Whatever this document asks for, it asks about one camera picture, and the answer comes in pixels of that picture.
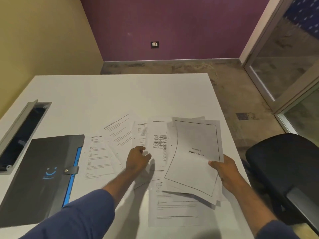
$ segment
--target hand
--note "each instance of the hand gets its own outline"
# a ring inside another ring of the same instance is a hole
[[[126,170],[133,171],[134,173],[139,174],[142,172],[143,169],[146,168],[149,160],[151,159],[152,155],[148,154],[143,156],[143,151],[145,147],[137,146],[130,150],[129,155],[127,156],[126,160]]]
[[[217,170],[224,187],[231,193],[247,182],[239,173],[235,161],[224,155],[224,162],[209,161],[208,164]]]

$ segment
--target chair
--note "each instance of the chair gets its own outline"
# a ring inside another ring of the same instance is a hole
[[[302,217],[319,235],[319,148],[287,133],[255,144],[246,159],[272,200]]]

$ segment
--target white table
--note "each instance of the white table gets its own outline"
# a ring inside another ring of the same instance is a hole
[[[207,74],[35,76],[0,120],[0,138],[26,103],[36,99],[52,105],[33,138],[95,132],[129,110],[144,119],[205,116],[220,120],[223,151],[248,181]],[[0,201],[17,168],[11,175],[0,175]],[[209,227],[148,228],[148,191],[143,198],[136,195],[133,199],[132,194],[118,206],[105,238],[253,238],[236,199],[229,193],[226,196],[230,202],[215,208]],[[2,228],[0,235],[18,238],[34,226]]]

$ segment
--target rolled-up sleeve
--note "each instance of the rolled-up sleeve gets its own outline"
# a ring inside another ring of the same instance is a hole
[[[300,239],[293,230],[281,221],[271,221],[257,233],[256,239]]]
[[[110,193],[102,189],[94,190],[70,202],[21,238],[101,239],[114,216],[114,199]]]

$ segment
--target power outlet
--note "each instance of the power outlet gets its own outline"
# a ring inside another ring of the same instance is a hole
[[[155,42],[151,42],[151,48],[152,49],[156,49],[160,47],[160,42],[159,41],[155,41]]]

